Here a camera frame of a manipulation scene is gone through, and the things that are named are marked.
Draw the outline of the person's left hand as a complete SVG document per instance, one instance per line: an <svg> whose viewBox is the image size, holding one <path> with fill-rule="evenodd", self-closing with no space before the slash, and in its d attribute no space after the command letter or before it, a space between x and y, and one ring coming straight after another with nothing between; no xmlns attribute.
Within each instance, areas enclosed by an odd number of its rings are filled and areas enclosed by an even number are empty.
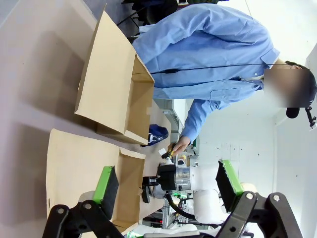
<svg viewBox="0 0 317 238"><path fill-rule="evenodd" d="M170 144L173 155L178 155L179 153L183 152L186 149L186 147L190 144L190 142L191 140L188 136L181 136L178 142Z"/></svg>

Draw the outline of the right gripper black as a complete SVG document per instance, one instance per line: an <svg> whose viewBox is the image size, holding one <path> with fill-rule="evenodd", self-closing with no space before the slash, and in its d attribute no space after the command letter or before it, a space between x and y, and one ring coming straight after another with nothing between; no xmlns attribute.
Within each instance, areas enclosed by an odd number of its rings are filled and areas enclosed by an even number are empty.
<svg viewBox="0 0 317 238"><path fill-rule="evenodd" d="M156 186L160 184L162 190L164 191L176 190L175 174L175 165L163 165L158 167L157 177L143 177L141 194L143 202L150 203L150 196L152 195L152 191L149 186Z"/></svg>

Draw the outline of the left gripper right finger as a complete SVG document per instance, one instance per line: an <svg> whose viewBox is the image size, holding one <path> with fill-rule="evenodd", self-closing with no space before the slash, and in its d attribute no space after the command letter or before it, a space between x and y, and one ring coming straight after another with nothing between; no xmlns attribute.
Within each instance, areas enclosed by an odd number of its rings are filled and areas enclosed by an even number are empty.
<svg viewBox="0 0 317 238"><path fill-rule="evenodd" d="M256 223L265 238L301 238L302 233L284 194L267 198L244 191L229 160L220 160L216 182L225 209L230 213L217 238L240 238L248 223Z"/></svg>

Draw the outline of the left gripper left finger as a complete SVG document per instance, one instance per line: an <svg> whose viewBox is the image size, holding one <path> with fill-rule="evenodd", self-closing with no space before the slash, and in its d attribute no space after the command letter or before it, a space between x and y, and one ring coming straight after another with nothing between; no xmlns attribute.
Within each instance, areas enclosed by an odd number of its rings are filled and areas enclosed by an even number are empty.
<svg viewBox="0 0 317 238"><path fill-rule="evenodd" d="M114 166L105 166L94 191L81 195L73 208L58 204L51 208L43 232L44 238L80 238L93 232L98 238L122 238L110 221L118 191Z"/></svg>

